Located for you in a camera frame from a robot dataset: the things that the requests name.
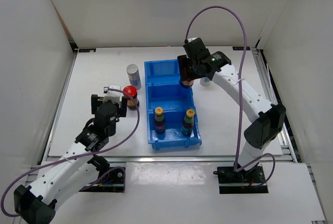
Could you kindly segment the yellow-capped sauce bottle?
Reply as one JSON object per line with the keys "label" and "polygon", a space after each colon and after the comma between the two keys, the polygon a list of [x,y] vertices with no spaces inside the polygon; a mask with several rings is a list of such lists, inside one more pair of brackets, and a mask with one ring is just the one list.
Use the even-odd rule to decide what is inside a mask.
{"label": "yellow-capped sauce bottle", "polygon": [[165,131],[165,118],[163,109],[161,107],[155,108],[155,131],[157,133],[163,133]]}

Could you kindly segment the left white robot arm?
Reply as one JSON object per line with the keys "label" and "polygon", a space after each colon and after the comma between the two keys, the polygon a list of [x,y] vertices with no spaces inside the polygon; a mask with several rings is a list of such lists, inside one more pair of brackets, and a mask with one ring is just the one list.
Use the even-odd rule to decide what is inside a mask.
{"label": "left white robot arm", "polygon": [[103,97],[91,96],[93,118],[88,120],[74,143],[56,162],[46,164],[47,171],[28,186],[14,190],[16,216],[27,223],[50,223],[56,210],[89,183],[104,182],[111,168],[100,156],[116,125],[127,113],[129,96],[111,89]]}

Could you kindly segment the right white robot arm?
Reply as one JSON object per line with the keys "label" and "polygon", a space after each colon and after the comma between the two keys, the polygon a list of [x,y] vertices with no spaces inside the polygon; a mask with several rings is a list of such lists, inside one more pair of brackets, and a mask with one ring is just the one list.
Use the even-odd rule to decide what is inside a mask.
{"label": "right white robot arm", "polygon": [[241,77],[239,69],[221,51],[210,53],[202,39],[191,38],[184,42],[186,54],[178,56],[180,84],[192,87],[194,80],[208,78],[224,89],[239,105],[240,114],[245,114],[250,126],[239,135],[245,137],[242,147],[236,145],[234,177],[246,182],[252,177],[252,169],[266,154],[268,144],[281,132],[286,116],[286,108],[263,98]]}

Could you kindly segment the red-lidded sauce jar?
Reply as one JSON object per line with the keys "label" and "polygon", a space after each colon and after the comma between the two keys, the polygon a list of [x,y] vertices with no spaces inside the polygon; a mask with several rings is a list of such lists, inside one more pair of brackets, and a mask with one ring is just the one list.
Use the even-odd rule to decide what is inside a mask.
{"label": "red-lidded sauce jar", "polygon": [[188,73],[186,68],[182,68],[182,71],[180,72],[180,84],[184,87],[184,88],[191,88],[194,84],[194,81],[191,80],[188,77]]}
{"label": "red-lidded sauce jar", "polygon": [[130,110],[135,110],[137,107],[139,107],[139,100],[137,97],[137,89],[130,85],[126,86],[123,90],[126,94],[127,97],[127,107]]}

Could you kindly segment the green-labelled sauce bottle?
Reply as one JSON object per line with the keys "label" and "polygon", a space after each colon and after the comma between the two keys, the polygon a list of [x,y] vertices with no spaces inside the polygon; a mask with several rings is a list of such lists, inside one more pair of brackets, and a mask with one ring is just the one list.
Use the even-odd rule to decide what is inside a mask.
{"label": "green-labelled sauce bottle", "polygon": [[191,135],[194,127],[194,116],[195,116],[195,111],[193,109],[188,109],[186,111],[181,128],[183,135],[186,136]]}

